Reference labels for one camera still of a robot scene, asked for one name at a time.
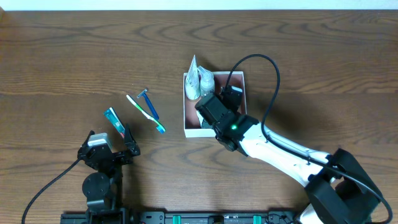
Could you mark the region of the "white cream tube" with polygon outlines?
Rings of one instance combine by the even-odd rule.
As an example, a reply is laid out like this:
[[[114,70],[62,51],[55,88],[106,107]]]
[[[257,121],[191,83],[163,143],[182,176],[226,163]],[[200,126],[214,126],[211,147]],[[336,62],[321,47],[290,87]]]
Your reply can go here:
[[[200,97],[200,79],[195,55],[185,77],[185,94],[189,100],[196,100]]]

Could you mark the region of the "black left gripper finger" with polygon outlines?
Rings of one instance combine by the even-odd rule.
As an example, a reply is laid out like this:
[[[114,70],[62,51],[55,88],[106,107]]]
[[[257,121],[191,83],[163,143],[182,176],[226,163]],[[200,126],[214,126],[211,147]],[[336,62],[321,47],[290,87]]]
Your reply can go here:
[[[95,134],[95,132],[93,131],[93,130],[91,130],[90,132],[89,132],[89,134],[88,134],[88,136],[87,136],[87,138],[86,138],[86,140],[85,140],[85,144],[87,145],[88,144],[88,141],[90,140],[90,137],[92,136],[92,135],[94,135]]]
[[[127,147],[127,149],[135,149],[136,147],[136,142],[131,134],[131,130],[128,124],[125,125],[124,145]]]

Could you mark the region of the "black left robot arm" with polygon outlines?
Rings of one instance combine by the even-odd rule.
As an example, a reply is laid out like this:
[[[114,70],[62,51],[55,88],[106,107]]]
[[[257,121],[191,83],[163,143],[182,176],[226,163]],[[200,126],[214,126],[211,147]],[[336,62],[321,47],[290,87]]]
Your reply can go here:
[[[106,133],[90,131],[78,150],[77,157],[94,169],[82,185],[89,211],[102,212],[122,207],[123,173],[122,166],[132,164],[132,158],[141,154],[129,126],[125,127],[124,145],[126,150],[112,152]]]

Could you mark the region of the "green soap bar packet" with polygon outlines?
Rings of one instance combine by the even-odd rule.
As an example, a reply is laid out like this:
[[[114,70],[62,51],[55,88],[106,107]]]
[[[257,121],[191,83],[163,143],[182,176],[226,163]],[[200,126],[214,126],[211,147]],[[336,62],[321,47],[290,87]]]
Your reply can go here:
[[[200,126],[202,126],[202,124],[203,124],[203,116],[200,114],[199,111],[197,111],[197,116],[198,116],[199,124],[200,124]]]

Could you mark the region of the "clear spray bottle blue liquid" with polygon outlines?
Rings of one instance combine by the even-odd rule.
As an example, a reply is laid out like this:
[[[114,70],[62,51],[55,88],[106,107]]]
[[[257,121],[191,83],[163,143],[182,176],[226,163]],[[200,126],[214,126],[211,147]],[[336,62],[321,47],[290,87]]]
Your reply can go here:
[[[202,66],[198,67],[198,72],[201,76],[200,79],[200,91],[201,96],[206,96],[207,94],[215,91],[215,80],[214,75],[211,71],[203,68]]]

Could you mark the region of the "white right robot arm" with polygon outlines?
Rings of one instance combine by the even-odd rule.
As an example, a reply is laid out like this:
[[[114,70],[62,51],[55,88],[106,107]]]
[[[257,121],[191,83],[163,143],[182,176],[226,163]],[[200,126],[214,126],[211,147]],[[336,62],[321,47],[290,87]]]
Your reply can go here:
[[[304,187],[309,204],[296,223],[371,222],[381,192],[351,153],[316,151],[274,133],[238,112],[241,95],[236,88],[209,93],[195,109],[227,150],[262,160]]]

